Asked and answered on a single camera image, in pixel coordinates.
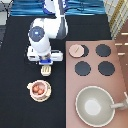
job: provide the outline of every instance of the dark circular pad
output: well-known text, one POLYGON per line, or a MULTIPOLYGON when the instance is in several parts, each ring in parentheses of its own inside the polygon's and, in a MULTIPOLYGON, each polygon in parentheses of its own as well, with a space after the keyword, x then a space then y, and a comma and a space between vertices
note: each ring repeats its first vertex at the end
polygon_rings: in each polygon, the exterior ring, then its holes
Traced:
POLYGON ((98 65, 98 70, 102 75, 110 76, 115 72, 115 67, 108 61, 103 61, 98 65))
POLYGON ((101 57, 107 57, 111 54, 111 48, 105 44, 96 47, 96 53, 101 57))
POLYGON ((89 49, 85 45, 81 45, 81 46, 84 48, 84 54, 82 55, 82 57, 85 57, 88 55, 89 49))
POLYGON ((80 61, 75 65, 75 72, 80 76, 86 76, 90 71, 91 67, 87 62, 80 61))

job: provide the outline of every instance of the white bowl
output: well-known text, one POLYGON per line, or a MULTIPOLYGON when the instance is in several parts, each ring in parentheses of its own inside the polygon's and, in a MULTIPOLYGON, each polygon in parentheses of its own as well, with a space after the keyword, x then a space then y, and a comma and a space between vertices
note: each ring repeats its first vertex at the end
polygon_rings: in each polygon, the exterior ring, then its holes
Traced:
POLYGON ((115 115, 115 109, 110 107, 112 104, 111 95, 97 86, 82 89, 75 103, 79 117, 93 127, 103 127, 112 121, 115 115))

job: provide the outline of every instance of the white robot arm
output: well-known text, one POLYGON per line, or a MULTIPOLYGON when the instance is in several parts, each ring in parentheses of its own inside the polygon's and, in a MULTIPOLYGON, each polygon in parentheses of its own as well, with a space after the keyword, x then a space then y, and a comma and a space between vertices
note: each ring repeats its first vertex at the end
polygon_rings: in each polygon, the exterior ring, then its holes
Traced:
POLYGON ((68 25, 64 15, 62 0, 53 0, 56 19, 35 19, 28 33, 31 46, 28 47, 28 59, 39 61, 40 65, 51 65, 53 61, 62 61, 63 54, 60 51, 51 52, 49 38, 63 39, 68 33, 68 25))

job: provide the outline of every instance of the pink mat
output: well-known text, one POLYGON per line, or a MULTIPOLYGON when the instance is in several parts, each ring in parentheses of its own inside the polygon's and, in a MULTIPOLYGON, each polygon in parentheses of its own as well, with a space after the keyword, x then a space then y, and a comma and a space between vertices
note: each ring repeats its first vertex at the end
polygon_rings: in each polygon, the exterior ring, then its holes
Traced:
MULTIPOLYGON (((66 128, 92 128, 85 124, 77 115, 75 99, 78 92, 87 86, 99 86, 110 93, 115 103, 122 101, 126 87, 117 55, 114 41, 67 41, 66 42, 66 128), (89 54, 86 57, 73 58, 69 54, 69 48, 74 44, 86 45, 89 54), (108 57, 100 57, 96 54, 96 47, 106 44, 111 48, 108 57), (87 76, 79 76, 75 73, 75 65, 79 61, 85 61, 91 66, 91 72, 87 76), (114 64, 115 72, 111 76, 103 76, 98 71, 98 65, 102 61, 114 64)), ((104 128, 128 128, 128 110, 116 110, 113 120, 104 128)))

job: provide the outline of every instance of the black tablecloth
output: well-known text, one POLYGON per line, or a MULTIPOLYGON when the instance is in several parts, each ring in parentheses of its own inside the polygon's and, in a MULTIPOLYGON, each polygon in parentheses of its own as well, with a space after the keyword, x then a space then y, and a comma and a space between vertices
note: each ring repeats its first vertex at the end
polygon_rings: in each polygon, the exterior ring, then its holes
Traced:
POLYGON ((35 18, 9 17, 7 21, 0 51, 0 128, 66 128, 66 40, 111 39, 106 15, 66 16, 67 38, 50 40, 53 50, 64 53, 64 60, 54 63, 52 74, 43 77, 39 65, 24 62, 29 26, 35 18), (51 97, 42 103, 35 102, 27 89, 29 82, 40 79, 52 87, 51 97))

